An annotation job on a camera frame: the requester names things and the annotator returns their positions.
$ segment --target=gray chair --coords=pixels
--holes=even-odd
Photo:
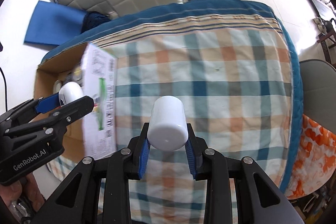
[[[336,70],[329,63],[310,59],[300,62],[303,113],[336,133]]]

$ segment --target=white cap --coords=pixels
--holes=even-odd
[[[173,96],[154,102],[147,132],[149,143],[162,151],[180,149],[188,140],[183,103]]]
[[[58,92],[61,106],[71,103],[84,96],[82,88],[76,82],[68,82]]]

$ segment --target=metal screw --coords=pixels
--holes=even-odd
[[[246,164],[251,164],[251,163],[253,163],[253,159],[250,158],[250,157],[245,157],[245,158],[243,159],[243,161],[244,161]]]
[[[84,164],[90,164],[90,163],[92,162],[92,158],[90,158],[90,157],[85,157],[85,158],[82,160],[82,162],[83,162]]]
[[[215,150],[213,150],[212,148],[207,148],[206,150],[204,150],[204,152],[207,155],[213,155],[215,153]]]
[[[47,128],[46,130],[45,130],[45,133],[46,134],[51,134],[51,133],[53,133],[54,132],[54,129],[51,127],[51,128]]]
[[[120,153],[122,153],[123,155],[128,155],[129,153],[131,153],[131,150],[129,148],[123,148]]]

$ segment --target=checkered fabric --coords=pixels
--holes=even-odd
[[[139,24],[92,41],[118,58],[118,149],[140,135],[154,101],[172,95],[209,147],[235,159],[252,157],[279,185],[292,128],[290,52],[273,13],[263,17],[247,12],[244,1],[228,1],[247,8]],[[74,165],[59,157],[48,168],[63,179]],[[132,219],[202,223],[205,189],[205,181],[190,175],[184,148],[151,147],[145,178],[129,182]],[[233,184],[231,192],[237,222]]]

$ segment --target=open box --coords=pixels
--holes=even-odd
[[[100,159],[116,151],[114,85],[116,58],[90,43],[68,48],[40,64],[36,70],[34,99],[53,94],[55,81],[64,81],[80,63],[84,95],[95,101],[93,111],[67,126],[64,156],[79,162],[85,156]],[[40,114],[37,119],[49,114]]]

